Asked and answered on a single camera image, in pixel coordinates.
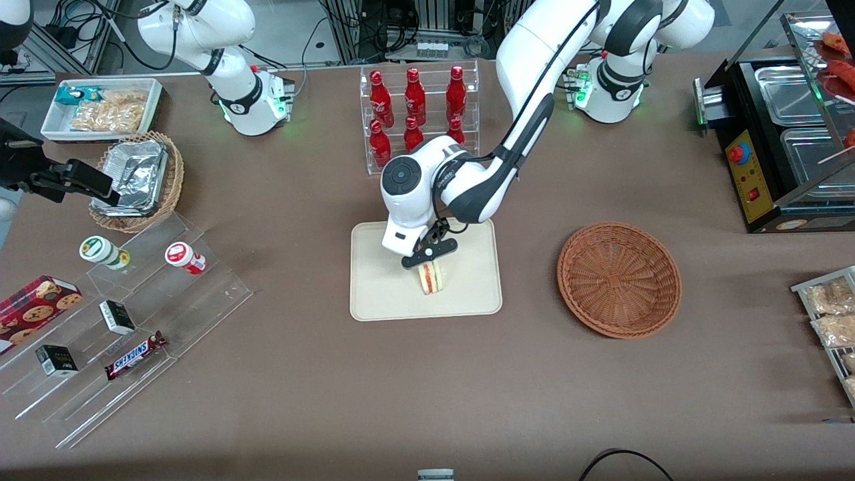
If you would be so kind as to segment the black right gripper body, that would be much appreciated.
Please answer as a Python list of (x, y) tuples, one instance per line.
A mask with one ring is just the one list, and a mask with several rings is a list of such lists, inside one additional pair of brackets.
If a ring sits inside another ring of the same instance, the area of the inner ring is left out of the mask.
[(17, 190), (35, 173), (45, 170), (43, 141), (1, 119), (1, 186)]

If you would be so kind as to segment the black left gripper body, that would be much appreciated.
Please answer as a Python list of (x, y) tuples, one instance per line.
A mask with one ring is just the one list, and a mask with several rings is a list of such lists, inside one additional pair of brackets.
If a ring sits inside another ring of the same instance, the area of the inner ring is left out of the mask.
[(445, 217), (440, 217), (434, 225), (428, 229), (425, 236), (416, 246), (415, 252), (421, 256), (424, 263), (434, 261), (437, 258), (437, 243), (443, 240), (450, 231), (450, 224)]

